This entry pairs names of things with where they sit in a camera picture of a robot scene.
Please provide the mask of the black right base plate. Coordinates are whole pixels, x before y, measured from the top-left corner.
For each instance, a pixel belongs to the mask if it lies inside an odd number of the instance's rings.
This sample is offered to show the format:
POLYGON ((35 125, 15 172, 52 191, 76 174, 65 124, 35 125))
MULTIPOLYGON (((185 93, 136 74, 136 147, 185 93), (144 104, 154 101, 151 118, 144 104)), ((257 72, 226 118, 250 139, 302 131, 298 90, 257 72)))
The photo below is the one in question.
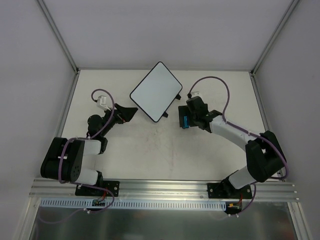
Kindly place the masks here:
POLYGON ((209 199, 252 199, 253 193, 250 185, 245 185, 240 189, 232 186, 225 187, 221 182, 209 182, 206 184, 209 199))

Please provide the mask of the white whiteboard black frame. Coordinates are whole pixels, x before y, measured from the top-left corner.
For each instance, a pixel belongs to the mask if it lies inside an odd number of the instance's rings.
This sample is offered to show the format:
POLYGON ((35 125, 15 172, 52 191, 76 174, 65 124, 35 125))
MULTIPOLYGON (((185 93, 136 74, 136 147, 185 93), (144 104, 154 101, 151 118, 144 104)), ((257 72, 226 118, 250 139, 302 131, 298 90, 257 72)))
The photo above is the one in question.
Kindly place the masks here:
POLYGON ((166 111, 180 99, 183 85, 159 61, 129 94, 130 99, 155 123, 167 117, 166 111))

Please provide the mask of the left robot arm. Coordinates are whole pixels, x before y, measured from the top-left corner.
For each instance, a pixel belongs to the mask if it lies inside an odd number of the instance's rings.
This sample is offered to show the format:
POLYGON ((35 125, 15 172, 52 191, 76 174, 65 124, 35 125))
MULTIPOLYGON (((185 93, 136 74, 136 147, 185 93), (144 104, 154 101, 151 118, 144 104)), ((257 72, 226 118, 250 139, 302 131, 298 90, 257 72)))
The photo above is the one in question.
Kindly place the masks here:
POLYGON ((136 107, 116 103, 114 108, 105 108, 104 116, 94 114, 88 118, 87 137, 55 137, 41 164, 41 177, 62 184, 87 185, 93 195, 101 194, 105 188, 102 173, 83 167, 83 158, 103 154, 108 144, 105 135, 114 125, 130 122, 137 111, 136 107))

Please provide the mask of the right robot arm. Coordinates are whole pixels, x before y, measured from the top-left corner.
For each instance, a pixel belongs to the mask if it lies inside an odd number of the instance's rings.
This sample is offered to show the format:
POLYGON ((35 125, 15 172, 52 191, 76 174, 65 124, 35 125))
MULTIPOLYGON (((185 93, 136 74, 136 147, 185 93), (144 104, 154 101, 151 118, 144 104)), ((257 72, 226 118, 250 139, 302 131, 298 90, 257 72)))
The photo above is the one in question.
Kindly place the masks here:
POLYGON ((214 188, 218 194, 235 198, 242 188, 263 183, 271 179, 282 168, 287 169, 287 161, 275 134, 271 131, 253 133, 227 121, 224 114, 208 110, 208 105, 199 96, 178 107, 179 126, 182 129, 198 127, 232 142, 245 152, 246 166, 227 176, 214 188))

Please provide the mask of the left aluminium frame post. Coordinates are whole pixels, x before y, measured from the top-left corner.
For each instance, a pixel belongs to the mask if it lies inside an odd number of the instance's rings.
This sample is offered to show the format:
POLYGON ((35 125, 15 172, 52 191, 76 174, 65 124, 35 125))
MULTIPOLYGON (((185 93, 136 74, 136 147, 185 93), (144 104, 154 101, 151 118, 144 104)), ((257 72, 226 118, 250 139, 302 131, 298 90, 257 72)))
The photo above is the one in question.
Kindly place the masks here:
POLYGON ((71 52, 68 48, 68 46, 66 45, 65 41, 64 41, 64 38, 63 36, 61 35, 59 29, 58 29, 58 26, 46 4, 46 2, 44 0, 36 0, 35 1, 40 9, 40 11, 42 12, 46 22, 48 23, 55 39, 57 40, 63 54, 65 55, 72 71, 77 74, 78 71, 79 71, 79 67, 77 66, 74 58, 72 57, 71 55, 71 52))

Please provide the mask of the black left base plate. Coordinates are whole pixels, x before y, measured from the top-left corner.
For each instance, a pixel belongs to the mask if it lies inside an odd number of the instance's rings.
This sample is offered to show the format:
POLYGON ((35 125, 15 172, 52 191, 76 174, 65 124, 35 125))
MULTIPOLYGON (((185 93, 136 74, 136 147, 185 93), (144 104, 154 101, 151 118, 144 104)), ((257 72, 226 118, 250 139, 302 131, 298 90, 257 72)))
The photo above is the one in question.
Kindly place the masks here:
POLYGON ((76 187, 75 195, 80 197, 111 197, 112 194, 115 198, 119 196, 120 182, 115 180, 103 180, 101 186, 86 186, 76 187))

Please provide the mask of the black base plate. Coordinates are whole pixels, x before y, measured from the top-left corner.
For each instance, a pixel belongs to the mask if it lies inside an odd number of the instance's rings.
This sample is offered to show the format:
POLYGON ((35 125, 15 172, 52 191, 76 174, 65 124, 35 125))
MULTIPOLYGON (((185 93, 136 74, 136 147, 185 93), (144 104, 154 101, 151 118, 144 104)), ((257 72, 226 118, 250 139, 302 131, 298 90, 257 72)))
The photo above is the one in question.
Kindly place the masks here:
POLYGON ((120 182, 115 180, 103 180, 101 186, 86 186, 76 187, 75 195, 80 197, 111 197, 112 194, 115 198, 119 196, 120 182))
POLYGON ((245 185, 240 189, 232 186, 225 187, 221 182, 209 182, 206 184, 209 199, 252 199, 253 193, 250 185, 245 185))

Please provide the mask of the right aluminium frame post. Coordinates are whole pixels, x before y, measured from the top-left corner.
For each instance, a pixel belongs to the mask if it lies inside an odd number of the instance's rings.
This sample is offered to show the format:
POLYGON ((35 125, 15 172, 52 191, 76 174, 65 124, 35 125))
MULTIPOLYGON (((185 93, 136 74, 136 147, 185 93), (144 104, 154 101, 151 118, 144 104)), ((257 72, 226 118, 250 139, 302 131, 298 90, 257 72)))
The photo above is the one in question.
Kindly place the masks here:
POLYGON ((277 38, 279 37, 280 33, 284 29, 285 25, 291 18, 292 14, 296 10, 297 6, 299 5, 301 1, 300 0, 291 0, 288 7, 286 8, 284 14, 280 18, 278 24, 276 25, 274 31, 272 32, 270 38, 268 39, 265 47, 263 48, 261 54, 259 55, 256 63, 254 64, 252 70, 250 71, 251 75, 254 76, 261 65, 263 64, 265 58, 267 57, 268 53, 271 51, 271 48, 275 44, 277 38))

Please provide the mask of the aluminium frame post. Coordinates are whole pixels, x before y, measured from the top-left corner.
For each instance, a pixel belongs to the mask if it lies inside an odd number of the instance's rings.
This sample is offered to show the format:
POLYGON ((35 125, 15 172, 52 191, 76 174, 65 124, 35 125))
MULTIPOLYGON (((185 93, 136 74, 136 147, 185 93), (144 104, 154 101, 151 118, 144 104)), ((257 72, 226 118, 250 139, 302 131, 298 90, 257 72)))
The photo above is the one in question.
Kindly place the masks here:
POLYGON ((46 4, 46 2, 44 0, 36 0, 35 1, 40 9, 40 11, 42 12, 46 22, 48 23, 55 39, 57 40, 63 54, 65 55, 72 71, 77 74, 78 71, 79 71, 79 67, 77 66, 74 58, 72 57, 71 55, 71 52, 68 48, 68 46, 66 45, 65 41, 64 41, 64 38, 63 36, 61 35, 59 29, 58 29, 58 26, 46 4))
POLYGON ((278 24, 276 25, 274 31, 272 32, 270 38, 268 39, 265 47, 263 48, 261 54, 259 55, 256 63, 254 64, 252 70, 250 71, 251 75, 254 76, 261 65, 263 64, 265 58, 267 57, 268 53, 271 51, 271 48, 275 44, 277 38, 279 37, 280 33, 284 29, 285 25, 291 18, 292 14, 296 10, 297 6, 299 5, 301 1, 300 0, 291 0, 288 7, 286 8, 284 14, 280 18, 278 24))

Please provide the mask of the aluminium mounting rail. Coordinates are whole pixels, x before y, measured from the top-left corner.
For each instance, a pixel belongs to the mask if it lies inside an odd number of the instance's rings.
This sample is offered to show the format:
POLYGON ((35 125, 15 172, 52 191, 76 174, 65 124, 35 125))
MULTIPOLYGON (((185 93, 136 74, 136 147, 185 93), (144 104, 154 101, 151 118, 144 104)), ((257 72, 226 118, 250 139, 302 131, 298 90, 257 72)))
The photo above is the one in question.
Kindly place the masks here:
MULTIPOLYGON (((118 179, 117 199, 130 200, 172 200, 197 201, 207 200, 207 185, 218 181, 205 180, 146 180, 118 179)), ((294 183, 270 180, 256 184, 257 202, 299 202, 300 195, 294 183)), ((61 184, 56 180, 35 178, 29 197, 74 197, 76 186, 61 184)))

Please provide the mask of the blue whiteboard eraser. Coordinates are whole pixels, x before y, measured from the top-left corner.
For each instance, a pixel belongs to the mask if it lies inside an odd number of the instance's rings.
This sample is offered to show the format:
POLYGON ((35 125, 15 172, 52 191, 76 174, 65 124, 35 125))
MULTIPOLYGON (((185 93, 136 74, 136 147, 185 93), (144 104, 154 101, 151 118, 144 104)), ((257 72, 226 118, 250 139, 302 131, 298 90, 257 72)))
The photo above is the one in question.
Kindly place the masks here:
POLYGON ((187 129, 187 128, 189 128, 190 126, 189 126, 189 124, 188 124, 188 117, 185 115, 184 117, 183 117, 183 126, 182 126, 182 128, 183 129, 187 129))

